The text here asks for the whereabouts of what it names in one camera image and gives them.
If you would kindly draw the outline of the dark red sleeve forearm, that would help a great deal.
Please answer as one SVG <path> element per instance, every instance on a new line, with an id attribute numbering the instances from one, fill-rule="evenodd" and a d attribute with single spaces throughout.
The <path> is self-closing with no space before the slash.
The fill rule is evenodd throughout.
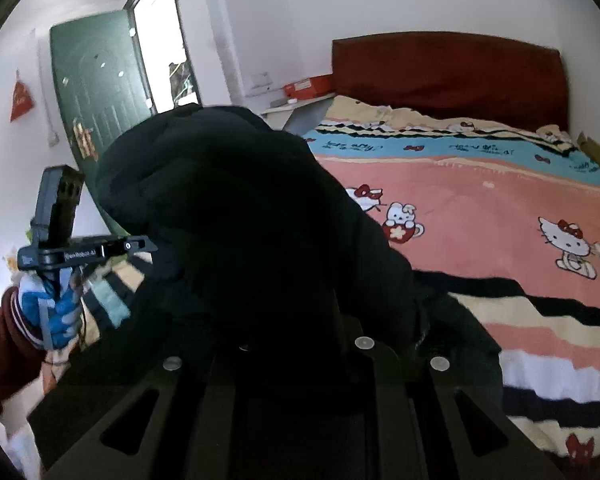
<path id="1" fill-rule="evenodd" d="M 16 286 L 0 304 L 0 414 L 2 404 L 40 374 L 46 357 L 40 328 L 21 311 Z"/>

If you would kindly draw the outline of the blue white gloved left hand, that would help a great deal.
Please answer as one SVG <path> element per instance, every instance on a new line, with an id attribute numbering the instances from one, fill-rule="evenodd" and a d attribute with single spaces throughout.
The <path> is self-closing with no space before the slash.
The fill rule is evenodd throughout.
<path id="1" fill-rule="evenodd" d="M 20 332 L 38 350 L 61 350 L 82 327 L 82 283 L 79 271 L 59 271 L 58 289 L 34 273 L 20 278 L 14 319 Z"/>

